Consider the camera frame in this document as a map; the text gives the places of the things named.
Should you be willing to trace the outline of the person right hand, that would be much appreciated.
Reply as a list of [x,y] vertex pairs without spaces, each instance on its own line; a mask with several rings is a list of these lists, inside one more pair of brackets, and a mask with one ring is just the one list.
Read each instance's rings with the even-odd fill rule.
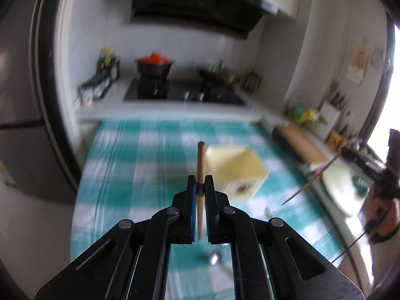
[[369,227],[365,231],[373,243],[383,243],[399,231],[399,211],[394,198],[379,196],[380,186],[374,184],[364,203],[364,215]]

